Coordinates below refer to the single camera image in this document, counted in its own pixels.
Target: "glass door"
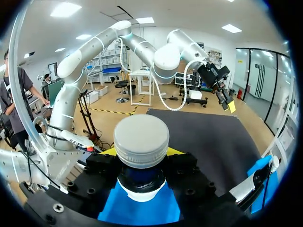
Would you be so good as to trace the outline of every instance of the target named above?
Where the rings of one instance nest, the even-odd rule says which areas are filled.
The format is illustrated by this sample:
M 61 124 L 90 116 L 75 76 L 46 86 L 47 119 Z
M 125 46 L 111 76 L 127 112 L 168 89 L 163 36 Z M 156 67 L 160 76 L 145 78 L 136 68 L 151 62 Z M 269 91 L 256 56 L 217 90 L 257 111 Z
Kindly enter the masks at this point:
M 245 92 L 248 77 L 248 68 L 249 50 L 237 49 L 235 75 L 232 88 L 235 90 L 235 95 L 238 93 L 241 94 L 241 98 L 243 98 Z
M 293 76 L 290 59 L 282 55 L 278 55 L 277 70 L 278 77 L 276 83 L 276 92 L 272 107 L 270 109 L 267 119 L 265 120 L 265 123 L 268 125 L 268 127 L 274 134 L 276 134 L 282 123 L 283 116 L 287 108 L 287 103 L 289 101 L 291 79 Z
M 250 77 L 244 102 L 265 120 L 275 90 L 276 54 L 250 51 Z

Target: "white bottle cap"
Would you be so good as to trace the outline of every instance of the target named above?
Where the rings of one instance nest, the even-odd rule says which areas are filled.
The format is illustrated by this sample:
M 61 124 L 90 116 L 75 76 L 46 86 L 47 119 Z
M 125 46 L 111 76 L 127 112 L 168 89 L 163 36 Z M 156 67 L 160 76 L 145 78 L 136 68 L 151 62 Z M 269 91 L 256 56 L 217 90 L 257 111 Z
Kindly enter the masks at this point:
M 118 123 L 114 141 L 117 155 L 123 163 L 146 169 L 157 165 L 166 156 L 169 129 L 157 117 L 137 114 Z

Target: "black mat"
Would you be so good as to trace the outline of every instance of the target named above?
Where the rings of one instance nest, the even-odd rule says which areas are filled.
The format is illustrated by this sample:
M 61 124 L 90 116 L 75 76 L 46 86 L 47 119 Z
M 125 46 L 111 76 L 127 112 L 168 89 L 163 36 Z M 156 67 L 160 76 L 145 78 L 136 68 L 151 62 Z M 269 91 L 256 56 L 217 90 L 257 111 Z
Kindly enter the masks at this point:
M 260 159 L 258 149 L 233 116 L 150 109 L 169 128 L 169 146 L 190 152 L 198 166 L 216 185 L 218 196 L 247 178 L 246 172 Z

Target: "bar stool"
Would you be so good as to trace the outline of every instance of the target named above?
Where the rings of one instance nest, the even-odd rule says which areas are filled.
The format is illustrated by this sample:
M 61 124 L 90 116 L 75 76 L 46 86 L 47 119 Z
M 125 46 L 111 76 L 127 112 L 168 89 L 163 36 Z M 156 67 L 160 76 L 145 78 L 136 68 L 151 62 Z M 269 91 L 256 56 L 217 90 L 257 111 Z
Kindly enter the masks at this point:
M 128 84 L 128 80 L 121 80 L 119 81 L 119 84 Z M 120 91 L 119 94 L 121 94 L 121 92 L 123 92 L 124 95 L 127 94 L 126 89 L 124 88 L 123 91 Z
M 126 86 L 126 83 L 118 83 L 115 85 L 115 88 L 121 88 L 121 98 L 116 99 L 116 103 L 127 103 L 129 101 L 129 98 L 123 97 L 123 88 L 125 88 Z

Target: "robotic arm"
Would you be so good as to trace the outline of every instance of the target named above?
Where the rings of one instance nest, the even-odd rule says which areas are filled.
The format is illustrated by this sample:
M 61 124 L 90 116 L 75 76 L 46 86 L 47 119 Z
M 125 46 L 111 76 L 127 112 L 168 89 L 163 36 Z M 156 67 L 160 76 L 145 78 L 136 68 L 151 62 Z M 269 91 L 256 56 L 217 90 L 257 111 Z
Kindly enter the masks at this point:
M 181 30 L 172 31 L 167 37 L 168 43 L 156 50 L 148 41 L 132 33 L 129 21 L 115 23 L 87 41 L 59 64 L 57 73 L 65 84 L 56 97 L 50 127 L 47 127 L 45 135 L 40 135 L 46 148 L 42 150 L 38 146 L 34 146 L 37 150 L 37 155 L 32 157 L 37 165 L 31 167 L 34 183 L 43 185 L 51 183 L 44 176 L 36 180 L 36 175 L 40 175 L 33 173 L 36 168 L 40 168 L 57 184 L 61 183 L 81 156 L 81 152 L 74 145 L 77 145 L 77 141 L 84 140 L 84 138 L 71 136 L 68 132 L 71 130 L 77 99 L 87 81 L 87 75 L 83 67 L 117 38 L 120 38 L 129 46 L 151 69 L 151 74 L 156 81 L 164 84 L 170 83 L 175 77 L 180 59 L 183 59 L 188 63 L 186 71 L 189 67 L 198 70 L 202 79 L 206 79 L 207 85 L 214 90 L 219 90 L 220 78 L 218 74 L 212 76 L 208 73 L 209 71 L 216 72 L 208 69 L 208 55 Z M 12 153 L 3 152 L 8 159 L 8 165 L 4 167 L 6 171 L 3 175 L 7 179 L 13 178 L 16 181 L 28 182 L 30 174 L 28 169 L 24 168 L 27 166 L 26 157 L 23 155 L 17 155 L 16 157 Z

